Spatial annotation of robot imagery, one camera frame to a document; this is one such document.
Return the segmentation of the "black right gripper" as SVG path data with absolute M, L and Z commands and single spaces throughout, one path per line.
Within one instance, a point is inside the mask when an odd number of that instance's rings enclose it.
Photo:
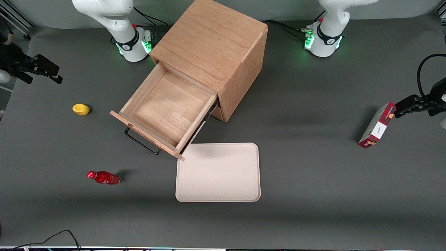
M 62 76 L 59 75 L 60 67 L 51 60 L 47 59 L 41 54 L 30 57 L 26 55 L 22 49 L 11 43 L 0 45 L 0 82 L 2 84 L 8 83 L 11 78 L 18 78 L 27 84 L 31 84 L 33 78 L 26 73 L 32 72 L 34 67 L 57 84 L 63 81 Z

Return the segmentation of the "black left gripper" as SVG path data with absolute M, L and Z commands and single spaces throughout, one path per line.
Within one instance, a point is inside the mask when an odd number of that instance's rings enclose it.
M 422 96 L 422 105 L 420 105 L 420 97 L 418 95 L 410 95 L 395 104 L 395 118 L 399 119 L 407 114 L 425 110 L 428 111 L 429 116 L 436 116 L 445 112 L 446 102 L 443 100 L 446 94 L 445 77 L 434 84 L 427 95 L 423 92 L 421 82 L 419 81 L 419 92 Z

